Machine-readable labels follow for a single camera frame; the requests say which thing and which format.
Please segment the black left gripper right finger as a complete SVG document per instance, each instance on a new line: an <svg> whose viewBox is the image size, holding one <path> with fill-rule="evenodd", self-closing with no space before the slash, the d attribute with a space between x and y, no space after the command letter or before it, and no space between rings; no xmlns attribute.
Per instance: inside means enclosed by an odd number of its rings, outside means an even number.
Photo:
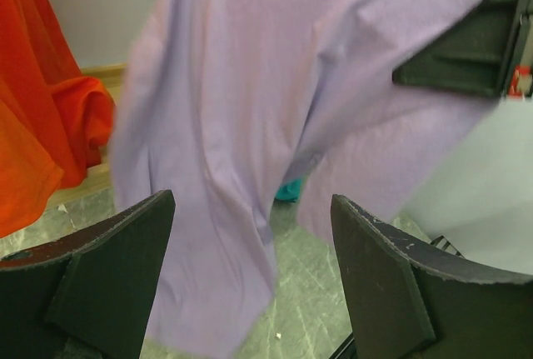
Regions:
<svg viewBox="0 0 533 359"><path fill-rule="evenodd" d="M341 195L331 225L351 320L335 357L531 357L531 276L446 252Z"/></svg>

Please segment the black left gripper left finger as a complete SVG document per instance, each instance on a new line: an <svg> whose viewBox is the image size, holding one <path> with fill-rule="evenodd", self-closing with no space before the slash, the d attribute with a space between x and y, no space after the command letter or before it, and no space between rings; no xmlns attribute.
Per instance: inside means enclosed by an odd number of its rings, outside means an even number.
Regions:
<svg viewBox="0 0 533 359"><path fill-rule="evenodd" d="M167 249L169 190L1 260L3 358L138 358Z"/></svg>

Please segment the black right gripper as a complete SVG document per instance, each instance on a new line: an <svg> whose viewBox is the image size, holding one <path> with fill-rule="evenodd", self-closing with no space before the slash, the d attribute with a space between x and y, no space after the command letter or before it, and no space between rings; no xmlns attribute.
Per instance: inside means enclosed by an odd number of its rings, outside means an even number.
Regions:
<svg viewBox="0 0 533 359"><path fill-rule="evenodd" d="M396 85L532 99L532 0L482 0L392 73Z"/></svg>

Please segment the purple t-shirt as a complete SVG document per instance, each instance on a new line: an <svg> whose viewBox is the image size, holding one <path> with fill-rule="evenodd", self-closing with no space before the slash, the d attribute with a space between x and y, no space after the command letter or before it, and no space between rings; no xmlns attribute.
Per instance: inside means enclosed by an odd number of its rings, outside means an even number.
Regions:
<svg viewBox="0 0 533 359"><path fill-rule="evenodd" d="M285 183L307 179L301 224L325 241L335 193L394 218L495 103L391 74L479 1L156 1L110 149L118 210L176 202L150 339L210 358L243 343L276 288Z"/></svg>

